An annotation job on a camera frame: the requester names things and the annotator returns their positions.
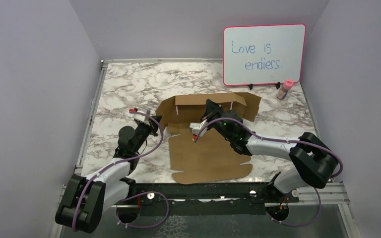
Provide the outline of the brown cardboard box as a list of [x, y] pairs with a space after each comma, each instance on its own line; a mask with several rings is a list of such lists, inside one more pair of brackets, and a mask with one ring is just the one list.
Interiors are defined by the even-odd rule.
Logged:
[[170, 167], [173, 180], [180, 184], [240, 179], [248, 176], [253, 166], [250, 156], [236, 153], [230, 143], [215, 129], [207, 131], [197, 142], [189, 129], [200, 122], [210, 99], [224, 111], [253, 122], [261, 97], [249, 92], [176, 95], [165, 99], [156, 109], [161, 126], [171, 133], [169, 138]]

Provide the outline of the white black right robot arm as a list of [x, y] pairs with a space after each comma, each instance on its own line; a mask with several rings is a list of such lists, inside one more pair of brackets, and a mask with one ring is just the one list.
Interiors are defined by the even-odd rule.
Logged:
[[238, 154], [266, 155], [293, 163], [292, 169], [279, 172], [267, 185], [264, 195], [274, 202], [300, 187], [309, 185], [322, 189], [329, 179], [343, 171], [341, 159], [310, 132], [304, 132], [298, 138], [267, 137], [245, 126], [235, 110], [226, 112], [220, 104], [210, 99], [206, 100], [201, 124], [199, 133], [193, 137], [194, 141], [213, 128]]

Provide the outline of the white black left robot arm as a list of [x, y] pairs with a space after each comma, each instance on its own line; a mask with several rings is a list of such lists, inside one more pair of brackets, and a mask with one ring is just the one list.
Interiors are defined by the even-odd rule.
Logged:
[[98, 227], [103, 213], [118, 201], [131, 203], [136, 190], [125, 178], [144, 156], [139, 150], [148, 136], [163, 136], [162, 116], [133, 112], [136, 127], [119, 130], [118, 146], [112, 160], [99, 170], [84, 177], [72, 175], [65, 188], [55, 215], [55, 222], [73, 231], [92, 233]]

